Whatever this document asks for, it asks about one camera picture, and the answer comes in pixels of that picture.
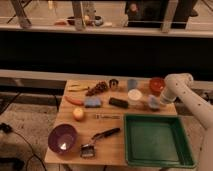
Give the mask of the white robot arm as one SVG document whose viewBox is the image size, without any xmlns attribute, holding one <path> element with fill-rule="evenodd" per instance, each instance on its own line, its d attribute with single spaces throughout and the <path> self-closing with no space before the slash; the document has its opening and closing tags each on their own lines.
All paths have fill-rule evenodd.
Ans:
<svg viewBox="0 0 213 171">
<path fill-rule="evenodd" d="M 205 129 L 197 171 L 213 171 L 213 105 L 191 90 L 193 76 L 189 73 L 169 74 L 164 82 L 160 102 L 170 104 L 179 98 Z"/>
</svg>

